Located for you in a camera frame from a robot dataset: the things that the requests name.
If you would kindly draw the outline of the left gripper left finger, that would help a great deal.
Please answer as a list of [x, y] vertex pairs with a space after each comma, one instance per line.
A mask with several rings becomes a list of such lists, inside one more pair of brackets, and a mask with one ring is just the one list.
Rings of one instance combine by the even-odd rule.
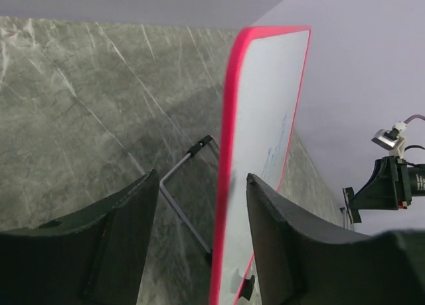
[[150, 171], [33, 229], [1, 232], [2, 304], [135, 304], [159, 193]]

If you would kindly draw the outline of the red framed whiteboard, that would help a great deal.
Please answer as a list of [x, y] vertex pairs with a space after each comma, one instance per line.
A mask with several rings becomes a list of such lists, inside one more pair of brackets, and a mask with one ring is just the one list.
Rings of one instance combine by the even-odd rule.
[[210, 304], [235, 304], [253, 259], [246, 178], [278, 189], [307, 60], [306, 25], [246, 27], [224, 77]]

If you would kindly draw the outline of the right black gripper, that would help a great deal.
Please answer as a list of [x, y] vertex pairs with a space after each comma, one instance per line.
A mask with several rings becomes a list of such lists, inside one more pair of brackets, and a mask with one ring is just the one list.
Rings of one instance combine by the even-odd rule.
[[365, 185], [356, 194], [352, 187], [343, 188], [343, 196], [352, 223], [361, 222], [358, 209], [407, 209], [412, 202], [407, 161], [394, 156], [376, 159]]

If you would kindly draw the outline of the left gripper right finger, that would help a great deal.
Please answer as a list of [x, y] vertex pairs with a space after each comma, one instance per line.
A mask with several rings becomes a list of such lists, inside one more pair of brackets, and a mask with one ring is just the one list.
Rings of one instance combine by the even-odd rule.
[[423, 304], [424, 232], [368, 236], [330, 223], [248, 174], [264, 304]]

